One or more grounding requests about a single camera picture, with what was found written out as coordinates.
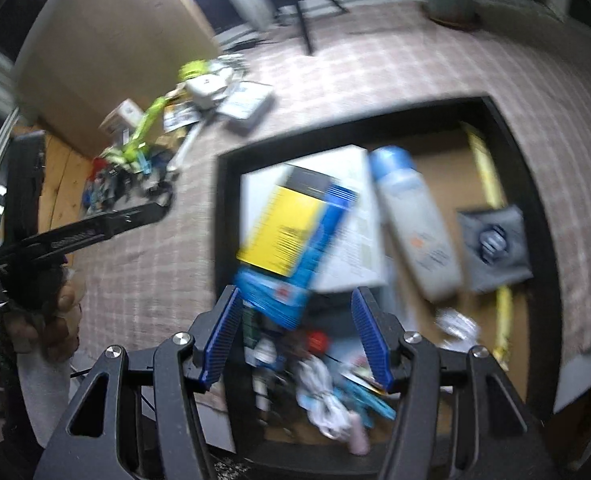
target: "water bottle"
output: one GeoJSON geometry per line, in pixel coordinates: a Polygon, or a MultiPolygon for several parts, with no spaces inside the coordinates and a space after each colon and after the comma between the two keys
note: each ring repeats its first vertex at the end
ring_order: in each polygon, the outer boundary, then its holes
{"type": "Polygon", "coordinates": [[[385,146],[371,153],[370,165],[385,214],[422,295],[431,303],[453,296],[462,285],[460,264],[411,155],[398,146],[385,146]]]}

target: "black tray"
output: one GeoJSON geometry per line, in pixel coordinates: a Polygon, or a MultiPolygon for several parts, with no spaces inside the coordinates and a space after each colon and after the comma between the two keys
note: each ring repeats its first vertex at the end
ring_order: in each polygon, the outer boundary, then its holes
{"type": "MultiPolygon", "coordinates": [[[[462,97],[404,105],[365,116],[301,128],[261,140],[218,157],[214,226],[216,297],[236,273],[239,249],[240,177],[312,153],[348,144],[364,146],[403,136],[456,130],[468,123],[483,135],[507,200],[522,210],[533,278],[527,283],[530,361],[527,405],[541,420],[553,413],[562,349],[562,303],[553,242],[531,173],[507,123],[489,96],[462,97]]],[[[305,446],[264,440],[252,387],[252,368],[244,362],[239,330],[224,369],[224,388],[237,454],[258,466],[299,476],[373,476],[385,444],[365,457],[344,446],[305,446]]]]}

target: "blue bottle cap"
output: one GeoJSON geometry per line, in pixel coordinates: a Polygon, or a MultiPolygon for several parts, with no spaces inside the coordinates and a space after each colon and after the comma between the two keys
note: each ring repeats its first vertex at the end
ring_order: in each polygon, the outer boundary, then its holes
{"type": "Polygon", "coordinates": [[[376,182],[396,170],[416,170],[409,152],[398,146],[383,146],[371,152],[369,164],[376,182]]]}

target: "hand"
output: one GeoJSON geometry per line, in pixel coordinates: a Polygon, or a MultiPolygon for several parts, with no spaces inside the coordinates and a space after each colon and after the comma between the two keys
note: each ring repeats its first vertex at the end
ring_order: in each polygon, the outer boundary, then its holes
{"type": "Polygon", "coordinates": [[[26,314],[18,311],[5,313],[2,320],[15,351],[28,353],[40,345],[49,361],[60,363],[69,359],[79,345],[80,300],[85,291],[84,276],[77,271],[58,293],[57,317],[45,325],[40,334],[26,314]]]}

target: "yellow label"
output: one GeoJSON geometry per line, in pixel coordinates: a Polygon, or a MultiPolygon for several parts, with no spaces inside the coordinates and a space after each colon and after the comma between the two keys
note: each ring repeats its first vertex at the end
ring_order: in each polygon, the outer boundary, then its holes
{"type": "Polygon", "coordinates": [[[281,276],[291,276],[323,206],[322,200],[278,187],[251,242],[239,251],[238,259],[281,276]]]}

